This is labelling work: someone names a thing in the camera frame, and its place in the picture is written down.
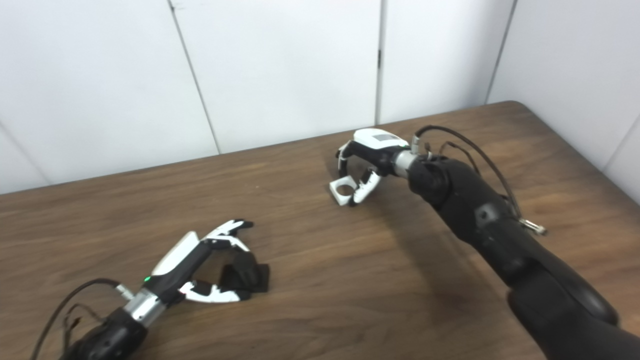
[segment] white wall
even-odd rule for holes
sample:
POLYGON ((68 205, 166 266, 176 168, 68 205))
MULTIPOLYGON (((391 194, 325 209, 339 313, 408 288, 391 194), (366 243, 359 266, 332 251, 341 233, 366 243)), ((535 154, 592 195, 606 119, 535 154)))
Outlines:
POLYGON ((0 53, 2 192, 217 154, 164 1, 3 1, 0 53))
POLYGON ((388 0, 380 123, 482 105, 513 0, 388 0))
POLYGON ((635 142, 612 156, 640 113, 638 13, 637 0, 519 0, 489 96, 524 103, 599 169, 613 161, 626 189, 635 142))
POLYGON ((221 152, 372 126, 379 0, 172 0, 221 152))

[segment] wooden table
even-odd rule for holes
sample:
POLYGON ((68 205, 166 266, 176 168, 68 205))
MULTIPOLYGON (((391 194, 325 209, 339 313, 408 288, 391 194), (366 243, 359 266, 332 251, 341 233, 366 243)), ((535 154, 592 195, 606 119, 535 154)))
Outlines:
MULTIPOLYGON (((381 127, 409 139, 424 124, 477 141, 525 216, 549 229, 539 241, 640 334, 637 205, 516 102, 381 127)), ((27 358, 51 311, 82 282, 111 277, 137 290, 184 233, 242 217, 256 223, 240 237, 271 265, 271 291, 237 304, 183 302, 134 359, 542 359, 505 287, 404 179, 384 179, 357 208, 336 205, 327 184, 351 134, 3 195, 0 357, 27 358)), ((448 139, 429 136, 435 146, 448 139)), ((207 264, 200 277, 217 279, 220 266, 207 264)), ((104 315, 124 303, 100 286, 77 299, 104 315)), ((94 325, 85 316, 76 334, 94 325)), ((59 351, 56 323, 41 358, 59 351)))

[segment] wall seam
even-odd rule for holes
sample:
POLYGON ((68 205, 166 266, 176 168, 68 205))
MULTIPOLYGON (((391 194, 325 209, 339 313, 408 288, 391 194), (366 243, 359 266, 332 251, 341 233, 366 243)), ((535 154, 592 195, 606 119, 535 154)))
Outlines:
POLYGON ((20 153, 27 159, 27 161, 29 162, 29 164, 31 164, 31 166, 38 172, 38 174, 40 174, 40 176, 42 176, 42 179, 48 184, 48 185, 53 185, 53 181, 51 181, 51 179, 49 179, 49 177, 47 176, 47 174, 44 172, 44 170, 42 170, 39 166, 38 163, 31 157, 31 155, 29 155, 29 152, 27 151, 27 149, 25 149, 20 142, 18 141, 18 139, 16 139, 14 137, 14 135, 11 133, 11 131, 9 131, 9 129, 6 128, 6 126, 4 126, 4 124, 2 122, 0 122, 0 130, 4 131, 4 133, 6 134, 6 137, 9 138, 9 141, 11 141, 14 146, 16 147, 16 149, 18 149, 18 151, 20 151, 20 153))
POLYGON ((640 124, 640 114, 638 114, 633 124, 631 124, 631 126, 629 127, 629 130, 627 131, 625 136, 622 137, 622 140, 620 140, 620 143, 618 144, 618 146, 616 146, 616 149, 613 150, 613 153, 611 154, 611 156, 609 156, 609 159, 607 160, 605 165, 602 167, 603 173, 608 171, 613 161, 616 159, 620 151, 622 151, 623 145, 629 140, 631 133, 634 132, 638 124, 640 124))
POLYGON ((218 139, 216 138, 216 132, 213 129, 213 123, 211 122, 211 117, 209 116, 209 110, 207 109, 207 105, 204 101, 204 96, 202 95, 202 90, 200 89, 200 83, 198 82, 198 78, 196 77, 195 69, 193 68, 193 64, 191 62, 191 57, 189 55, 189 51, 187 50, 187 44, 184 42, 184 37, 182 36, 182 30, 180 30, 180 24, 178 23, 178 18, 175 16, 175 6, 172 3, 172 0, 166 0, 169 5, 169 9, 171 10, 171 16, 173 17, 173 23, 175 24, 175 29, 178 32, 178 37, 180 38, 180 43, 182 44, 182 50, 184 51, 184 56, 187 58, 187 63, 189 64, 189 70, 191 71, 191 75, 193 76, 193 82, 196 85, 196 90, 198 90, 198 96, 200 97, 200 102, 202 103, 202 109, 204 110, 204 115, 207 118, 207 123, 209 123, 209 129, 211 129, 211 136, 213 136, 213 142, 216 145, 216 150, 218 154, 222 154, 220 151, 220 144, 218 143, 218 139))
POLYGON ((375 126, 380 125, 382 107, 382 80, 385 58, 385 35, 387 34, 387 0, 380 0, 380 33, 378 34, 378 68, 376 78, 376 111, 373 119, 375 126))
POLYGON ((518 0, 513 0, 513 4, 511 5, 511 12, 509 13, 509 20, 507 20, 507 26, 504 28, 502 43, 500 43, 500 50, 498 50, 498 57, 495 59, 495 65, 493 66, 493 73, 491 74, 491 80, 489 80, 489 86, 486 89, 486 96, 484 97, 485 105, 489 101, 489 95, 491 94, 491 90, 493 89, 493 81, 495 80, 495 75, 498 73, 498 65, 500 65, 500 60, 502 59, 504 44, 506 44, 507 37, 509 36, 509 30, 511 29, 511 21, 513 20, 513 14, 516 11, 517 4, 518 4, 518 0))

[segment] robotic hand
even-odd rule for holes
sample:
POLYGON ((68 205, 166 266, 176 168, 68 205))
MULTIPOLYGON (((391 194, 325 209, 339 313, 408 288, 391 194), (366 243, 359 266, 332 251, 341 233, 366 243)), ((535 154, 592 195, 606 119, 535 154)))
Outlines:
POLYGON ((512 312, 547 359, 640 359, 640 338, 620 329, 614 308, 529 234, 545 234, 546 230, 522 218, 502 174, 464 136, 445 127, 427 126, 416 132, 409 145, 386 131, 361 129, 336 157, 341 178, 330 183, 330 190, 340 205, 361 203, 381 177, 407 179, 409 189, 428 202, 460 240, 473 246, 510 288, 512 312), (477 169, 463 162, 431 152, 419 154, 420 136, 434 129, 453 134, 477 150, 509 196, 498 194, 477 169), (347 175, 350 156, 372 165, 359 184, 347 175), (353 194, 339 194, 337 187, 342 185, 352 187, 353 194))
POLYGON ((188 232, 160 260, 142 289, 130 301, 113 311, 106 321, 65 349, 62 359, 125 359, 145 339, 147 328, 167 308, 182 300, 224 303, 248 300, 252 292, 265 292, 269 267, 257 264, 249 248, 236 238, 239 229, 253 226, 244 220, 230 220, 202 239, 188 232), (233 265, 223 269, 219 285, 192 280, 195 271, 214 250, 234 249, 239 253, 233 265))

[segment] black cable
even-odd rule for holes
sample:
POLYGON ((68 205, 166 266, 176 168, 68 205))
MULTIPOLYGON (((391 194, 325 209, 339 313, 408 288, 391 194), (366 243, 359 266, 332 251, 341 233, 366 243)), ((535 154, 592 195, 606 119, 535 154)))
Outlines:
POLYGON ((44 329, 42 329, 42 333, 40 333, 40 337, 38 337, 38 340, 36 341, 36 345, 33 348, 33 352, 31 353, 31 357, 29 358, 30 360, 36 360, 38 358, 38 354, 40 353, 40 348, 42 348, 42 344, 44 343, 44 339, 47 337, 47 333, 49 333, 49 330, 51 330, 51 326, 53 325, 53 322, 56 321, 56 318, 60 314, 60 311, 62 311, 62 309, 71 300, 71 298, 76 296, 80 291, 83 291, 84 289, 88 288, 89 286, 95 285, 95 284, 106 284, 106 285, 110 285, 113 288, 116 288, 116 287, 118 287, 118 285, 120 285, 120 283, 115 281, 115 280, 98 278, 98 279, 94 279, 94 280, 91 280, 91 281, 87 281, 86 283, 78 286, 74 291, 71 291, 69 293, 69 295, 67 295, 60 302, 58 307, 56 307, 56 309, 53 311, 53 314, 51 314, 51 317, 47 321, 47 324, 44 325, 44 329))
POLYGON ((78 323, 80 322, 81 316, 77 317, 74 322, 71 324, 71 326, 69 326, 69 317, 71 316, 71 313, 73 313, 73 311, 77 308, 80 307, 82 309, 84 309, 95 321, 99 322, 99 323, 104 323, 105 319, 100 317, 100 315, 98 315, 92 308, 90 308, 87 305, 84 305, 82 303, 75 303, 73 304, 69 310, 67 310, 67 313, 65 314, 65 317, 62 319, 62 327, 63 327, 63 334, 62 334, 62 352, 63 352, 63 358, 66 359, 67 356, 67 350, 69 349, 69 343, 71 341, 71 331, 78 325, 78 323))
POLYGON ((462 135, 461 133, 455 130, 449 129, 448 127, 438 126, 438 125, 424 126, 415 132, 415 136, 417 138, 420 138, 422 134, 426 133, 429 130, 440 130, 440 131, 444 131, 445 133, 452 134, 456 138, 459 138, 460 140, 464 141, 467 145, 471 146, 473 150, 475 150, 478 154, 480 154, 480 156, 482 156, 482 159, 485 160, 487 165, 489 165, 489 167, 493 170, 495 175, 498 177, 498 180, 500 180, 502 187, 507 192, 507 196, 509 197, 511 208, 513 210, 514 215, 518 219, 522 218, 522 213, 520 212, 520 206, 518 205, 518 201, 516 200, 516 197, 513 194, 513 191, 511 191, 511 187, 509 186, 509 183, 507 183, 507 179, 504 178, 500 170, 498 170, 498 167, 495 166, 493 161, 484 153, 484 151, 482 151, 482 149, 480 149, 478 145, 476 145, 473 141, 469 140, 466 136, 462 135))
POLYGON ((478 169, 478 166, 476 165, 476 162, 474 161, 473 156, 471 156, 471 154, 469 154, 469 152, 463 148, 462 146, 454 143, 454 142, 445 142, 442 144, 442 146, 440 147, 440 150, 438 151, 438 155, 442 155, 442 152, 444 151, 444 148, 448 146, 451 146, 454 149, 458 149, 461 152, 464 152, 465 155, 467 155, 467 159, 469 159, 469 162, 471 163, 471 165, 474 167, 474 171, 476 172, 476 174, 478 174, 479 177, 482 177, 482 174, 480 174, 480 169, 478 169))

